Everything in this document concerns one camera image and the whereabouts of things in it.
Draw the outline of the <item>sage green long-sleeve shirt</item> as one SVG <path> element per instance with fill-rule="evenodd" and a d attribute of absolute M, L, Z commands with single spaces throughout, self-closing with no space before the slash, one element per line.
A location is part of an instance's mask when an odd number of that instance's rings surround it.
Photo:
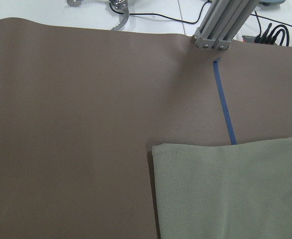
<path fill-rule="evenodd" d="M 292 138 L 152 148 L 164 239 L 292 239 Z"/>

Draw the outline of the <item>blue tape grid lines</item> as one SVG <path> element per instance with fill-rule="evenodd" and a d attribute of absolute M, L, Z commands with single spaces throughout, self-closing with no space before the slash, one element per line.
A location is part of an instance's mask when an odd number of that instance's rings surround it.
<path fill-rule="evenodd" d="M 0 20 L 0 138 L 151 147 L 235 144 L 224 51 L 179 34 Z"/>

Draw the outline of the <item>aluminium frame post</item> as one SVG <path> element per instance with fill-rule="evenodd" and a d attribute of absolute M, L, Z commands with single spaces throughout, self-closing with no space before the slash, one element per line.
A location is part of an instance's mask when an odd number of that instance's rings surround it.
<path fill-rule="evenodd" d="M 194 33 L 197 48 L 226 50 L 258 0 L 214 0 Z"/>

